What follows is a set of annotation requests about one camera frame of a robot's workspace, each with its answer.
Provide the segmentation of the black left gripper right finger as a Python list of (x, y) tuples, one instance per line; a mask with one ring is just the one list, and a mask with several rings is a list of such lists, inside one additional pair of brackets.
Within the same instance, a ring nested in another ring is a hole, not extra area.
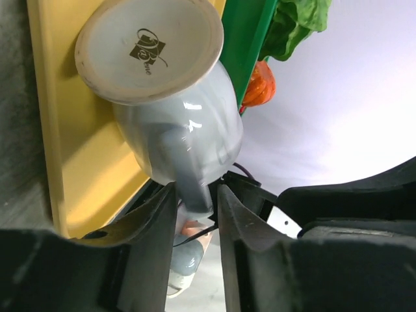
[(218, 189), (228, 311), (414, 311), (415, 238), (316, 227), (292, 239)]

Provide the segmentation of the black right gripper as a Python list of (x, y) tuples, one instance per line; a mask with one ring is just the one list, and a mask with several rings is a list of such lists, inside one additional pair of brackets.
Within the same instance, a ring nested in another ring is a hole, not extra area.
[(365, 179), (291, 187), (280, 195), (235, 172), (226, 173), (222, 182), (261, 219), (277, 207), (302, 233), (313, 226), (339, 226), (415, 235), (415, 159)]

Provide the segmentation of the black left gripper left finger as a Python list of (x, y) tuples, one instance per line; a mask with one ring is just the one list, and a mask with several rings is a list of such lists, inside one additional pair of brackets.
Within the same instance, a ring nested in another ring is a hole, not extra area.
[(173, 184), (81, 239), (1, 231), (2, 311), (164, 311), (177, 198)]

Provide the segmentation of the small grey cup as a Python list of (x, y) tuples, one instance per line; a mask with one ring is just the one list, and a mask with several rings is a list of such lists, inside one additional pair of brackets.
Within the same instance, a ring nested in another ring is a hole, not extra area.
[(105, 1), (75, 45), (79, 75), (112, 103), (141, 169), (161, 185), (174, 183), (192, 220), (213, 214), (209, 185), (242, 145), (223, 44), (208, 1)]

